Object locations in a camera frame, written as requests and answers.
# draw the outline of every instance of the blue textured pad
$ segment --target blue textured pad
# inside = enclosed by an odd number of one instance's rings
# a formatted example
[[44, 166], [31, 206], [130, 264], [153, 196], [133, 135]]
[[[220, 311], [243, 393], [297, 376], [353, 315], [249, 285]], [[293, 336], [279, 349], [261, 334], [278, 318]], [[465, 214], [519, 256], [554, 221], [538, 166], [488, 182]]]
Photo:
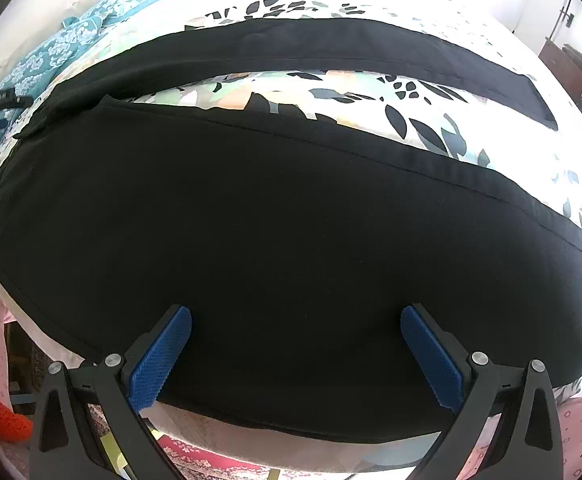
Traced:
[[181, 306], [129, 378], [127, 400], [136, 412], [153, 404], [190, 335], [191, 313]]
[[402, 337], [436, 394], [437, 402], [444, 408], [458, 412], [464, 403], [460, 371], [412, 306], [402, 310], [400, 327]]

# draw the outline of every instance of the silver bolt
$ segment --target silver bolt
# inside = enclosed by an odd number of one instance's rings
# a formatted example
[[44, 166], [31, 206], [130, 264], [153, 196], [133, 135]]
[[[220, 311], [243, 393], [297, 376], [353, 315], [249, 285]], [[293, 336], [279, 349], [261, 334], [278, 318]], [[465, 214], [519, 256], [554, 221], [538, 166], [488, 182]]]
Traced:
[[484, 352], [473, 352], [471, 359], [477, 365], [484, 366], [488, 363], [488, 355]]
[[49, 370], [50, 374], [57, 374], [60, 370], [62, 370], [62, 363], [60, 361], [53, 361], [47, 369]]
[[120, 354], [109, 354], [104, 360], [104, 364], [106, 364], [109, 367], [114, 367], [118, 366], [121, 361], [122, 357], [120, 357]]
[[531, 361], [531, 367], [539, 374], [546, 370], [546, 366], [544, 366], [544, 363], [539, 359], [533, 359], [533, 361]]

